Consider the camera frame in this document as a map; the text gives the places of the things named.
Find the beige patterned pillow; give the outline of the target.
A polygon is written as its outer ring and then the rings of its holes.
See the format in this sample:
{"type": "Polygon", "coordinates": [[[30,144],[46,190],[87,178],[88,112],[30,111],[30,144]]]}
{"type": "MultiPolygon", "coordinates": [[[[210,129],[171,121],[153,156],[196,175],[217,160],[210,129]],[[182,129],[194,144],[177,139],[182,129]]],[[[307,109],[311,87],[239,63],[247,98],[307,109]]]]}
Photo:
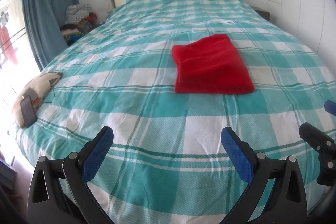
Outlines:
{"type": "Polygon", "coordinates": [[[41,73],[26,84],[21,93],[17,96],[12,109],[15,123],[20,128],[25,127],[25,122],[20,106],[21,101],[26,96],[29,96],[32,100],[34,108],[36,108],[40,103],[43,102],[49,92],[56,86],[62,77],[62,73],[41,73]]]}

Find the dark wooden nightstand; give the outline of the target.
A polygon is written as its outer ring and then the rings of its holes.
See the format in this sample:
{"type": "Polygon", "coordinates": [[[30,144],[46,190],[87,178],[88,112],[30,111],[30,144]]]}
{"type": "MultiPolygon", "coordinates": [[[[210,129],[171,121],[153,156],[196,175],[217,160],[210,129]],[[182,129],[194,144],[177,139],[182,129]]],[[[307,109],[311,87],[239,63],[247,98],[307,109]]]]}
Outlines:
{"type": "Polygon", "coordinates": [[[270,12],[255,6],[252,6],[251,8],[262,18],[264,18],[267,21],[270,21],[270,12]]]}

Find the pile of clothes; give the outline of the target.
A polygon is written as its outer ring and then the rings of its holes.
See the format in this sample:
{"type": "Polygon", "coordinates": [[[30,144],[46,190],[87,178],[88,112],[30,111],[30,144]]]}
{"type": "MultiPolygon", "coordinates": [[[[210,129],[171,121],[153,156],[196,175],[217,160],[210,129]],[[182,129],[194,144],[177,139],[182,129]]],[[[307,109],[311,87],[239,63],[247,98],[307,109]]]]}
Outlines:
{"type": "Polygon", "coordinates": [[[70,5],[60,31],[67,46],[71,46],[95,28],[96,14],[88,3],[70,5]]]}

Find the red knit sweater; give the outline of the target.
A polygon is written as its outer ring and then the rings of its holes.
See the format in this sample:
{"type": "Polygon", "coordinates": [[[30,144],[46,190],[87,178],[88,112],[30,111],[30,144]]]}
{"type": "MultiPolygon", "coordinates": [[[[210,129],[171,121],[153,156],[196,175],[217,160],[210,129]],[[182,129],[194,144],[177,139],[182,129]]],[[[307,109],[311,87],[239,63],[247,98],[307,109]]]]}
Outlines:
{"type": "Polygon", "coordinates": [[[175,45],[176,93],[248,94],[255,90],[248,69],[226,34],[175,45]]]}

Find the teal white plaid bedspread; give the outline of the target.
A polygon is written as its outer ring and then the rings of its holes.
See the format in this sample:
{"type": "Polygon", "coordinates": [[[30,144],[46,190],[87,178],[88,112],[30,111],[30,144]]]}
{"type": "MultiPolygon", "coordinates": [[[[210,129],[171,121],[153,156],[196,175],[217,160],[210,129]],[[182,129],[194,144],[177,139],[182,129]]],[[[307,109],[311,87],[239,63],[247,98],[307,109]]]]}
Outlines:
{"type": "Polygon", "coordinates": [[[115,223],[218,223],[245,188],[220,141],[231,127],[273,159],[296,157],[307,207],[317,184],[317,153],[300,137],[308,122],[335,137],[335,78],[297,38],[242,0],[129,0],[46,67],[61,81],[27,129],[14,128],[31,164],[80,150],[104,126],[113,145],[94,196],[115,223]],[[249,70],[247,95],[177,94],[175,45],[226,34],[249,70]]]}

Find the white wardrobe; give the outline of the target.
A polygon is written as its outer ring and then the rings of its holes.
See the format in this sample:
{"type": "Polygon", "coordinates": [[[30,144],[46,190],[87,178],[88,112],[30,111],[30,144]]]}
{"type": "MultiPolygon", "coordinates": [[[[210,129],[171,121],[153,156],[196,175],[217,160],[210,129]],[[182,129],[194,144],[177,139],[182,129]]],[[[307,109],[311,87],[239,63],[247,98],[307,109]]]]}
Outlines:
{"type": "Polygon", "coordinates": [[[271,21],[317,55],[335,54],[335,0],[268,0],[271,21]]]}

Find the dark phone on pillow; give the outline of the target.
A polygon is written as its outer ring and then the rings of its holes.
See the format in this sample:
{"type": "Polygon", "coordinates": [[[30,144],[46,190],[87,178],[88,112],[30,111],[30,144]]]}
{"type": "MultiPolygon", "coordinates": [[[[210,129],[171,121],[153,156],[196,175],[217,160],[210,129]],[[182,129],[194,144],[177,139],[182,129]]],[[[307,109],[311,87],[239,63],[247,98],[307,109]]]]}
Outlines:
{"type": "Polygon", "coordinates": [[[20,102],[22,118],[25,127],[30,127],[37,121],[37,115],[30,96],[26,96],[20,102]]]}

